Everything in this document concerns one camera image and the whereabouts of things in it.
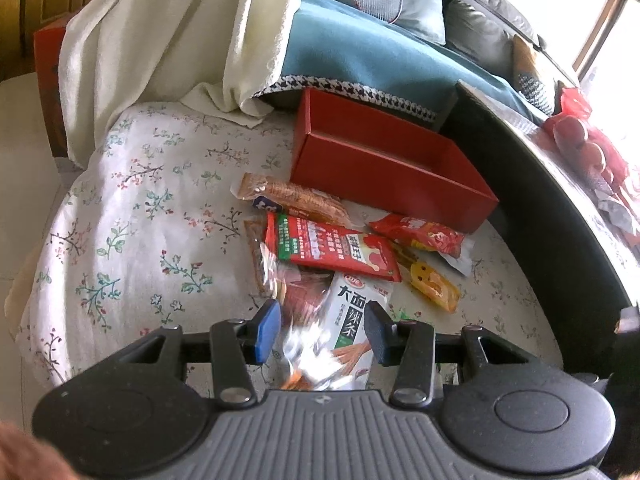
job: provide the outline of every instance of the houndstooth trim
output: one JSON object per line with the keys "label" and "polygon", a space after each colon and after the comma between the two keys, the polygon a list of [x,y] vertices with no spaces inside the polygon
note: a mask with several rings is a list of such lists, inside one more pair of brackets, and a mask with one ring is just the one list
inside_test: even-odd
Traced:
{"label": "houndstooth trim", "polygon": [[358,101],[372,103],[383,108],[400,110],[414,117],[418,117],[428,123],[433,123],[436,113],[428,108],[420,106],[401,97],[382,92],[370,86],[359,83],[349,83],[338,79],[315,77],[311,75],[285,75],[281,76],[274,84],[259,91],[254,97],[265,94],[284,92],[285,90],[302,90],[304,88],[317,88],[325,92],[350,97]]}

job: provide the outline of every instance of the snack package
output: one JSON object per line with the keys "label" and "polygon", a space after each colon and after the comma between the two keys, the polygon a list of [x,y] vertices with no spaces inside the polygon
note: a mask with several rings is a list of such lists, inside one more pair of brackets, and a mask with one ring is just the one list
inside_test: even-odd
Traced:
{"label": "snack package", "polygon": [[462,240],[465,235],[437,222],[427,222],[397,214],[389,214],[382,220],[370,222],[375,232],[395,240],[401,245],[423,251],[438,251],[460,257]]}
{"label": "snack package", "polygon": [[275,213],[286,213],[313,222],[354,227],[349,214],[337,198],[322,191],[284,182],[272,176],[245,173],[231,193],[240,200]]}
{"label": "snack package", "polygon": [[260,293],[280,301],[283,324],[311,323],[318,317],[334,273],[278,261],[264,243],[265,222],[245,220],[244,228]]}
{"label": "snack package", "polygon": [[391,247],[381,236],[268,212],[265,244],[279,260],[401,281]]}
{"label": "snack package", "polygon": [[370,222],[369,227],[402,246],[438,251],[451,267],[465,276],[471,274],[471,249],[475,242],[445,225],[391,213]]}
{"label": "snack package", "polygon": [[307,327],[293,327],[283,349],[289,361],[287,390],[364,389],[373,360],[364,332],[364,308],[377,301],[385,310],[392,283],[336,272],[322,316]]}
{"label": "snack package", "polygon": [[411,266],[411,284],[440,308],[450,314],[456,311],[460,291],[447,278],[424,262]]}

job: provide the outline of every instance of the floral bedsheet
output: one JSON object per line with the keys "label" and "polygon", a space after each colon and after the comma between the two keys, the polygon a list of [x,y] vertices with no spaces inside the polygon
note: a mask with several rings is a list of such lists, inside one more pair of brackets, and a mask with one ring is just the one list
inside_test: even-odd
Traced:
{"label": "floral bedsheet", "polygon": [[[65,197],[40,256],[17,341],[42,382],[59,385],[162,325],[204,332],[255,313],[263,299],[243,221],[258,212],[229,190],[245,171],[288,178],[294,119],[274,112],[248,129],[169,103],[122,114]],[[444,333],[482,324],[560,365],[551,328],[505,243],[488,222],[473,238],[469,278],[425,256],[460,287],[456,313],[401,283],[393,316]],[[212,391],[209,369],[188,370],[204,396]],[[277,386],[278,351],[250,374],[258,392]],[[392,382],[392,371],[372,371],[370,386],[384,391]]]}

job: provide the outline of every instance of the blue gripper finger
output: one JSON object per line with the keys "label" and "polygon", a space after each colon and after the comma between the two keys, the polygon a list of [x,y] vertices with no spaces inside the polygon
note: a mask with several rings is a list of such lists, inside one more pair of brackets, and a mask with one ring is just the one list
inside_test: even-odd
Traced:
{"label": "blue gripper finger", "polygon": [[257,322],[258,325],[255,337],[256,364],[263,364],[267,361],[280,331],[280,302],[278,300],[265,301],[251,322]]}

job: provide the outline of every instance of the open red box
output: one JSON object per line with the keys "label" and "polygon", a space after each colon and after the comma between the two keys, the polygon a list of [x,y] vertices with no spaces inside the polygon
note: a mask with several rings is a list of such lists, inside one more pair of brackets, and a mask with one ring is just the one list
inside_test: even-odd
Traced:
{"label": "open red box", "polygon": [[291,181],[465,233],[498,203],[452,140],[315,89],[300,101]]}

